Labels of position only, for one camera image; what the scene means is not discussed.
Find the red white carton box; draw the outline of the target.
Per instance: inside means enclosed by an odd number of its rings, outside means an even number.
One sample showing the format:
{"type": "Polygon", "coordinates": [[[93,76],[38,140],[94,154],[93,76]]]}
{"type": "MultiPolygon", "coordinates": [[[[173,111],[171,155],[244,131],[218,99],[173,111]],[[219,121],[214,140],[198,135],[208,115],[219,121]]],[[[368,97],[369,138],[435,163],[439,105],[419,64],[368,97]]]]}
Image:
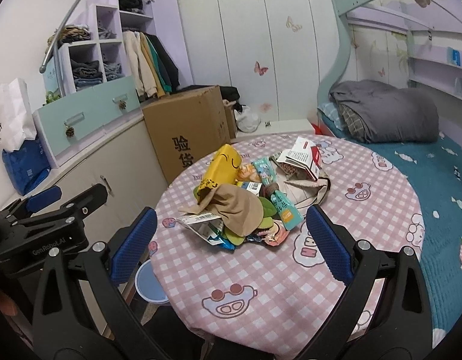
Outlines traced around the red white carton box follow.
{"type": "Polygon", "coordinates": [[[305,172],[312,181],[319,179],[320,150],[314,141],[307,138],[299,136],[291,149],[282,151],[277,163],[305,172]]]}

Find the white trash bin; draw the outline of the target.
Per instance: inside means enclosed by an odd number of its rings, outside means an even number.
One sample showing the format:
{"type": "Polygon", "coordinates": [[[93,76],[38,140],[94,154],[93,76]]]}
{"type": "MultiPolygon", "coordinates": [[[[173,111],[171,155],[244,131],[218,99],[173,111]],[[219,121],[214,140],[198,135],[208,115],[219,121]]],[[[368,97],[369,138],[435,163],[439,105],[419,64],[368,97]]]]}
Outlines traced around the white trash bin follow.
{"type": "Polygon", "coordinates": [[[139,267],[134,281],[136,291],[147,303],[154,305],[165,305],[168,303],[168,297],[154,275],[150,260],[147,260],[139,267]]]}

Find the blue shopping bag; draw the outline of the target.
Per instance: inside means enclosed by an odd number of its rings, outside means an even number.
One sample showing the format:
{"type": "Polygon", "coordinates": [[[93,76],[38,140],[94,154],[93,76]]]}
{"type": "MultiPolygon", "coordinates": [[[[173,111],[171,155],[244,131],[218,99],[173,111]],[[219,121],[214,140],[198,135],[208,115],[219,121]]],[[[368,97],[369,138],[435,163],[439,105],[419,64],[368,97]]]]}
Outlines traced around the blue shopping bag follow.
{"type": "Polygon", "coordinates": [[[51,165],[40,139],[26,140],[19,150],[2,150],[2,160],[11,184],[22,196],[35,189],[51,172],[51,165]]]}

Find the mint drawer unit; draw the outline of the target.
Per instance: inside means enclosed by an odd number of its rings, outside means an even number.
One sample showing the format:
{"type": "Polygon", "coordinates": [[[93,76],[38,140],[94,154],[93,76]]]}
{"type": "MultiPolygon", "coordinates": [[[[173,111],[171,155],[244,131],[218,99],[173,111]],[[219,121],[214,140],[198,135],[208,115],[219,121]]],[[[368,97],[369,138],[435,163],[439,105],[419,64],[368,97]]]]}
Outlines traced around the mint drawer unit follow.
{"type": "Polygon", "coordinates": [[[128,76],[67,95],[36,110],[33,118],[51,167],[59,168],[139,113],[134,80],[128,76]],[[126,110],[119,108],[121,100],[126,110]],[[66,125],[74,128],[74,137],[65,135],[66,125]]]}

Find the white paper bag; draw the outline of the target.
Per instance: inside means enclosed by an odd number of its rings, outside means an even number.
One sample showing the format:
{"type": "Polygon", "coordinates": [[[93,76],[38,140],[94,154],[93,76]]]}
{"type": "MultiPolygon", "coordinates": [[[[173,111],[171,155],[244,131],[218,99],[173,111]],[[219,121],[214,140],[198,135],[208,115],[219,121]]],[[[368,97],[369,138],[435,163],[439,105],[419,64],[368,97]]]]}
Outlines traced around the white paper bag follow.
{"type": "Polygon", "coordinates": [[[37,136],[26,82],[16,78],[0,86],[0,147],[8,153],[37,136]]]}

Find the pink checkered tablecloth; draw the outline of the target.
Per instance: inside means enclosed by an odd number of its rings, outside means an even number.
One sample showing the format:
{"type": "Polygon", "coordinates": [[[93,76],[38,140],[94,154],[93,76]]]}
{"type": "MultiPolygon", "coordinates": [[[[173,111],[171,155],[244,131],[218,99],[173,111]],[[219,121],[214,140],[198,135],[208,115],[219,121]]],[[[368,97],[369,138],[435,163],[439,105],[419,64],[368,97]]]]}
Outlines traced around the pink checkered tablecloth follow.
{"type": "MultiPolygon", "coordinates": [[[[394,165],[398,147],[380,155],[331,136],[315,136],[331,188],[322,207],[355,239],[379,250],[420,251],[424,220],[419,199],[394,165]]],[[[203,337],[218,336],[294,358],[319,330],[344,286],[334,279],[305,224],[278,246],[247,242],[233,251],[207,244],[179,224],[210,164],[186,168],[162,194],[151,256],[153,272],[184,324],[203,337]]]]}

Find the teal snack packet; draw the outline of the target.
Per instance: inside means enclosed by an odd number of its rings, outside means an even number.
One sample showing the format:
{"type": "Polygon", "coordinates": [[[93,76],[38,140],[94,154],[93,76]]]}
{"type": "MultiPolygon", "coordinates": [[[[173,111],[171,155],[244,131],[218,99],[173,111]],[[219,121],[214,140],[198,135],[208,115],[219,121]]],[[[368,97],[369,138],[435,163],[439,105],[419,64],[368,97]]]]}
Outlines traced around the teal snack packet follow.
{"type": "Polygon", "coordinates": [[[303,216],[297,210],[293,203],[279,189],[270,195],[270,201],[274,205],[280,220],[287,231],[291,231],[303,222],[303,216]]]}

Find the lilac open shelf wardrobe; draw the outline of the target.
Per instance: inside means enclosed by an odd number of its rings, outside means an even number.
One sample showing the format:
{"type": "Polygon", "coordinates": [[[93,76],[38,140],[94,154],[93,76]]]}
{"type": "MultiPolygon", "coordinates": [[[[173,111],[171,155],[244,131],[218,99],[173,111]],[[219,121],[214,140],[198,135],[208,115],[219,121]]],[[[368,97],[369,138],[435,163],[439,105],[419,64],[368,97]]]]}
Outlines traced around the lilac open shelf wardrobe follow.
{"type": "Polygon", "coordinates": [[[59,50],[58,61],[53,60],[51,51],[44,57],[42,77],[48,94],[65,96],[76,91],[67,65],[71,53],[84,59],[120,63],[122,73],[129,76],[131,70],[122,40],[125,30],[156,36],[177,68],[180,86],[194,83],[178,0],[85,0],[84,8],[66,24],[88,30],[89,36],[65,43],[59,50]]]}

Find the teal candy print bedsheet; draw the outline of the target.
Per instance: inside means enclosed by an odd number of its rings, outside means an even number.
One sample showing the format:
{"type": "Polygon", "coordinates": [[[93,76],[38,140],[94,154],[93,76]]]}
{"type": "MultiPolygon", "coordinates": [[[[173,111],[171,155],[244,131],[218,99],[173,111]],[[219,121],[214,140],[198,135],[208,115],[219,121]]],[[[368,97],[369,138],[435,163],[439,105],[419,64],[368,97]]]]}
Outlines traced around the teal candy print bedsheet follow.
{"type": "Polygon", "coordinates": [[[434,143],[359,144],[339,131],[316,136],[331,188],[323,209],[378,249],[408,244],[421,261],[433,343],[462,314],[462,149],[434,143]]]}

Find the large cardboard box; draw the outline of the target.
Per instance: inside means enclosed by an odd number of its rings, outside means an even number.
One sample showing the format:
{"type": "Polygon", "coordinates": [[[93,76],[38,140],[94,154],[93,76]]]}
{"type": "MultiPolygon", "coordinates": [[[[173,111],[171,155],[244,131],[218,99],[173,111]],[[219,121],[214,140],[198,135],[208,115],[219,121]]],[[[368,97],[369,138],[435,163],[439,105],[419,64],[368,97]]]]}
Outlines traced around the large cardboard box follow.
{"type": "Polygon", "coordinates": [[[161,98],[145,106],[142,112],[162,173],[169,183],[201,158],[231,142],[218,86],[161,98]]]}

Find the hanging clothes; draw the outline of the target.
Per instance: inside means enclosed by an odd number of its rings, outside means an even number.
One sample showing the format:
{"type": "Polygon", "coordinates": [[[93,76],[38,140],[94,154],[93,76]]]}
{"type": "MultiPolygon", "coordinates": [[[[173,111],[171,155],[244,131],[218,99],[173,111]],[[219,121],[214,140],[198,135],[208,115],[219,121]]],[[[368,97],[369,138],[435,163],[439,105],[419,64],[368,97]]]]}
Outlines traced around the hanging clothes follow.
{"type": "Polygon", "coordinates": [[[179,69],[157,36],[124,31],[122,40],[140,100],[162,98],[177,91],[179,69]]]}

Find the yellow snack bag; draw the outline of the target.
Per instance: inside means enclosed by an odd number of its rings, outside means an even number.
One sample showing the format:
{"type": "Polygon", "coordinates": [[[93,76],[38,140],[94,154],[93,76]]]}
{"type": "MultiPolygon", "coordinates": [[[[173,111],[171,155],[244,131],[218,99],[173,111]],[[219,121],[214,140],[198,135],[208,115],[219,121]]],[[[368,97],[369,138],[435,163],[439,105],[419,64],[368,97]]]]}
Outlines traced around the yellow snack bag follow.
{"type": "Polygon", "coordinates": [[[196,194],[200,202],[212,190],[221,184],[233,184],[241,166],[241,155],[230,145],[221,146],[211,160],[196,194]]]}

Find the plaid pillow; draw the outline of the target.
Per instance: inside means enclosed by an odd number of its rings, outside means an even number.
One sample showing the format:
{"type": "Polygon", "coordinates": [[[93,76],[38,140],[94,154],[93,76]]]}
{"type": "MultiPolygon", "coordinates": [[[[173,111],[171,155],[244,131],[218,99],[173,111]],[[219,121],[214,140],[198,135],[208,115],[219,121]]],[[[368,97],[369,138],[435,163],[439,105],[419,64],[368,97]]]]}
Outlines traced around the plaid pillow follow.
{"type": "Polygon", "coordinates": [[[364,141],[364,122],[360,116],[346,105],[338,104],[340,115],[350,135],[357,141],[364,141]]]}

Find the grey folded blanket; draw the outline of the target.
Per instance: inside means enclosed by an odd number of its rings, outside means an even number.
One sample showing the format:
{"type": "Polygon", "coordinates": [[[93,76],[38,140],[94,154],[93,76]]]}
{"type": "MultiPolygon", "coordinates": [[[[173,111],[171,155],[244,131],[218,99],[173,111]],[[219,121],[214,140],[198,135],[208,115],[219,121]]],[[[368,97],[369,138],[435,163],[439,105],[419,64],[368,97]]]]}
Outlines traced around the grey folded blanket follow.
{"type": "Polygon", "coordinates": [[[344,81],[329,92],[364,122],[363,143],[435,142],[439,113],[431,96],[417,88],[395,88],[376,80],[344,81]]]}

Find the red white storage box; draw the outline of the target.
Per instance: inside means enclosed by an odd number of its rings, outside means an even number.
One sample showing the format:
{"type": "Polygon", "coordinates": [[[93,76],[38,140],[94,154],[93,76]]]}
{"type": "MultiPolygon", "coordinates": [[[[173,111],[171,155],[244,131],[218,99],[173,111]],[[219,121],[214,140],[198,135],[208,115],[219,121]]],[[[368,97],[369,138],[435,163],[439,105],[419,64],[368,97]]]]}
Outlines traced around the red white storage box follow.
{"type": "Polygon", "coordinates": [[[316,130],[308,119],[291,119],[278,120],[266,123],[261,123],[258,128],[252,133],[244,133],[240,130],[236,132],[236,136],[231,139],[232,143],[254,139],[259,136],[272,134],[288,134],[288,133],[312,133],[316,130]]]}

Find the white plastic bag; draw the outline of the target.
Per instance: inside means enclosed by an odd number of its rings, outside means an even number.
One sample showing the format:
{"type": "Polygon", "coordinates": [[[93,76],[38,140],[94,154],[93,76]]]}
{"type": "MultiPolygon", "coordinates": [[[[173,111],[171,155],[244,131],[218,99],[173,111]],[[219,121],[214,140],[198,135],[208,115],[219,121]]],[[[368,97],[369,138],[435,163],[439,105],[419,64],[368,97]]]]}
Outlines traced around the white plastic bag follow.
{"type": "Polygon", "coordinates": [[[261,124],[258,114],[254,113],[248,106],[242,106],[241,111],[235,110],[234,115],[237,128],[243,133],[254,133],[261,124]]]}

